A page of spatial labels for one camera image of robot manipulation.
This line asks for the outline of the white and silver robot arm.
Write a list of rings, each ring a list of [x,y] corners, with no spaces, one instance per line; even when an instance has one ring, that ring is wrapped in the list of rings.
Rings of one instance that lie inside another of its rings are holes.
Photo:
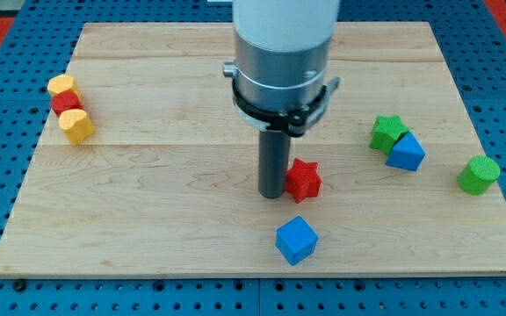
[[[323,81],[339,0],[234,0],[235,58],[223,65],[240,117],[261,132],[300,137],[340,80]]]

